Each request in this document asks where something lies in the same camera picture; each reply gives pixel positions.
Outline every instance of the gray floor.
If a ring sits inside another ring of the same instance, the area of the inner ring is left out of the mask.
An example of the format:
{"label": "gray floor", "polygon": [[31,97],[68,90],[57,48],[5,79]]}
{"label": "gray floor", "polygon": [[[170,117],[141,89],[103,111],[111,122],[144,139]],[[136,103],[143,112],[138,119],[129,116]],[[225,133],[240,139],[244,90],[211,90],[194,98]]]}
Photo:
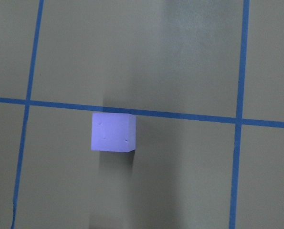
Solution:
{"label": "gray floor", "polygon": [[[38,1],[0,1],[0,97],[25,99]],[[235,117],[242,1],[44,3],[32,99]],[[0,229],[24,106],[0,104]],[[131,155],[92,112],[31,106],[18,229],[227,229],[233,124],[137,117]],[[284,121],[284,1],[252,0],[243,118]],[[244,125],[236,229],[284,229],[284,129]]]}

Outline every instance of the purple cube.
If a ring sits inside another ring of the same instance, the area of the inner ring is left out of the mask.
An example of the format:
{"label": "purple cube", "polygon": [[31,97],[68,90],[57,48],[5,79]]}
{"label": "purple cube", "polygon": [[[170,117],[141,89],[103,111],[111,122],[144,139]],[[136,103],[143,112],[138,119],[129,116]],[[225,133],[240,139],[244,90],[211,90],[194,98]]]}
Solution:
{"label": "purple cube", "polygon": [[109,152],[135,150],[136,122],[132,114],[93,113],[91,149]]}

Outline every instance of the floor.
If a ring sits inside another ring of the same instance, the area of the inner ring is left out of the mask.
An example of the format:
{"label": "floor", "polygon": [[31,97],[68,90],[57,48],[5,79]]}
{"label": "floor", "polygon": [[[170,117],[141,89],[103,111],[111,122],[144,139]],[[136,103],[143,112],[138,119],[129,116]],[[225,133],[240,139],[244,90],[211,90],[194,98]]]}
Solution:
{"label": "floor", "polygon": [[5,228],[284,229],[284,1],[0,0]]}

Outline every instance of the vertical blue line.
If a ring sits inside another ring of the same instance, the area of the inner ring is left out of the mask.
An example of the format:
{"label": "vertical blue line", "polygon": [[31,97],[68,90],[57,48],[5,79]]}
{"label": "vertical blue line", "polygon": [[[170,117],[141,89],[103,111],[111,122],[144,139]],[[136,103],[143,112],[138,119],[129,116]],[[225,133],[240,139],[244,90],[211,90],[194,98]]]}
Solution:
{"label": "vertical blue line", "polygon": [[35,68],[36,56],[37,56],[38,39],[39,39],[39,31],[40,31],[40,24],[41,24],[41,18],[42,18],[43,3],[44,3],[44,0],[39,0],[35,35],[34,35],[33,46],[32,46],[32,58],[31,58],[31,65],[30,65],[30,71],[29,71],[29,77],[28,77],[26,103],[25,103],[24,118],[23,118],[22,132],[21,132],[21,141],[20,141],[20,148],[19,148],[19,155],[18,155],[17,173],[16,173],[13,199],[12,199],[13,215],[12,215],[11,229],[14,229],[15,227],[15,220],[16,220],[16,213],[17,213],[20,177],[21,177],[21,169],[22,169],[22,161],[23,161],[23,152],[24,152],[24,146],[25,146],[26,127],[27,127],[27,121],[28,121],[28,116],[29,116],[30,100],[31,100],[31,95],[32,95],[32,81],[33,81],[33,74],[34,74],[34,68]]}
{"label": "vertical blue line", "polygon": [[241,55],[240,55],[239,79],[238,79],[238,90],[237,90],[229,229],[235,229],[235,223],[236,223],[237,188],[238,188],[239,160],[240,160],[241,136],[242,136],[242,109],[243,109],[247,41],[248,41],[248,22],[249,22],[249,0],[244,0],[243,11],[242,11],[242,41],[241,41]]}

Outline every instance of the blue grid line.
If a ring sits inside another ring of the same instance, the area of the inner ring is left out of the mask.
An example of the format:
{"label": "blue grid line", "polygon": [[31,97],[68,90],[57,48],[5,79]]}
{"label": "blue grid line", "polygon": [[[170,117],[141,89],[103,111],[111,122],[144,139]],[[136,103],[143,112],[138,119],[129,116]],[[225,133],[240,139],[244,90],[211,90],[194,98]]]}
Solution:
{"label": "blue grid line", "polygon": [[242,110],[243,110],[247,43],[248,43],[249,3],[250,3],[249,0],[244,0],[242,8],[242,40],[241,40],[241,54],[240,54],[240,63],[239,63],[240,66],[239,66],[239,78],[238,78],[238,90],[237,90],[229,229],[235,229],[236,225],[237,189],[238,189],[239,160],[240,160],[241,138],[242,138]]}
{"label": "blue grid line", "polygon": [[11,229],[14,229],[15,221],[16,221],[20,177],[21,177],[21,169],[22,169],[22,162],[23,162],[23,152],[24,152],[24,146],[25,146],[25,137],[26,137],[26,128],[27,128],[28,116],[29,116],[30,100],[31,100],[31,95],[32,95],[32,82],[33,82],[33,74],[34,74],[34,68],[35,68],[36,56],[37,56],[37,48],[38,48],[38,40],[39,40],[39,32],[40,32],[40,25],[41,25],[41,18],[42,18],[43,3],[44,3],[44,0],[39,0],[36,28],[35,28],[35,34],[34,34],[33,46],[32,46],[31,65],[30,65],[28,84],[27,84],[27,93],[26,93],[26,100],[25,100],[24,118],[23,118],[22,132],[21,132],[19,155],[18,155],[17,172],[16,172],[16,179],[15,179],[13,199],[12,199],[13,215],[12,215]]}
{"label": "blue grid line", "polygon": [[[25,105],[26,100],[0,98],[0,103]],[[29,105],[30,106],[61,108],[61,109],[74,109],[74,110],[83,110],[83,111],[129,113],[133,115],[143,115],[143,116],[152,116],[152,117],[160,117],[160,118],[175,118],[175,119],[186,119],[186,120],[229,123],[229,124],[236,124],[236,120],[237,120],[234,117],[211,116],[211,115],[200,115],[200,114],[184,114],[184,113],[174,113],[174,112],[149,111],[149,110],[127,109],[127,108],[118,108],[118,107],[104,107],[104,106],[83,105],[83,104],[56,103],[56,102],[35,101],[35,100],[30,100]],[[247,119],[247,118],[242,119],[242,125],[284,128],[284,122]]]}

